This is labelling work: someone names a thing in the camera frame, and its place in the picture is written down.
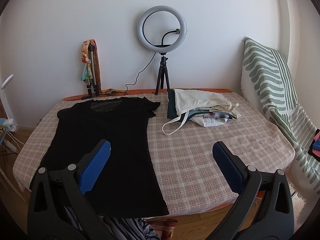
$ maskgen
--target black t-shirt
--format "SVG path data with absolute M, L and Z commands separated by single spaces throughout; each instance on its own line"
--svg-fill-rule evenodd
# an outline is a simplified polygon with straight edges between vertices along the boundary
M 146 98 L 122 97 L 60 110 L 56 134 L 40 167 L 65 169 L 106 139 L 111 155 L 92 191 L 85 193 L 96 213 L 118 218 L 168 215 L 147 140 L 148 119 L 159 105 Z

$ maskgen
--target tripod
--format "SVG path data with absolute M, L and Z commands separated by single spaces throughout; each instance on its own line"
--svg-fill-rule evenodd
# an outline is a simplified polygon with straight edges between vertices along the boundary
M 168 77 L 168 69 L 167 69 L 167 57 L 165 57 L 166 53 L 160 53 L 161 61 L 160 61 L 160 67 L 159 67 L 159 73 L 158 73 L 158 79 L 157 79 L 157 87 L 156 87 L 156 93 L 155 95 L 158 94 L 159 92 L 159 86 L 161 89 L 163 89 L 164 85 L 164 78 L 165 82 L 167 83 L 167 90 L 170 89 L 169 85 L 169 77 Z

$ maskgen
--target green striped blanket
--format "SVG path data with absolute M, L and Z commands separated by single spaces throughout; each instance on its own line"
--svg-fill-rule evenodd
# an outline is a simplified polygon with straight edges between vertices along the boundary
M 243 82 L 247 87 L 251 84 L 260 111 L 294 148 L 295 159 L 287 176 L 295 189 L 305 198 L 320 194 L 320 163 L 307 153 L 316 127 L 298 103 L 284 55 L 246 38 L 241 82 L 242 87 Z

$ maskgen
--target metal bolt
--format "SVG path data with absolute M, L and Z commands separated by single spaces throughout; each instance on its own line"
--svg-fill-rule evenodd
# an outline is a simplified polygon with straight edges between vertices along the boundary
M 68 166 L 68 170 L 69 170 L 69 171 L 73 171 L 75 168 L 76 168 L 76 165 L 75 165 L 75 164 L 70 164 L 70 165 Z
M 41 167 L 38 171 L 40 174 L 44 173 L 45 172 L 45 167 Z
M 281 170 L 281 169 L 279 169 L 279 170 L 278 170 L 278 174 L 279 174 L 279 175 L 284 175 L 284 171 Z
M 256 167 L 253 165 L 249 165 L 247 168 L 249 171 L 256 171 L 257 170 Z

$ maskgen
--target pink checkered tablecloth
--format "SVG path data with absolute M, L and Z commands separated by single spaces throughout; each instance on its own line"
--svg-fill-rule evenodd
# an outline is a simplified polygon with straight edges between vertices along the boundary
M 161 130 L 168 121 L 167 94 L 135 95 L 161 102 L 155 111 L 156 117 L 149 119 L 147 132 L 153 167 L 170 215 L 202 213 L 237 198 L 212 157 L 212 145 L 217 141 L 223 141 L 246 165 L 252 164 L 259 171 L 285 170 L 294 158 L 294 149 L 275 125 L 237 93 L 223 95 L 239 104 L 240 118 L 217 127 L 202 127 L 189 121 L 169 136 Z M 13 167 L 22 190 L 29 187 L 51 144 L 59 121 L 57 112 L 79 102 L 57 103 L 29 137 Z M 166 132 L 178 125 L 180 123 L 167 125 Z

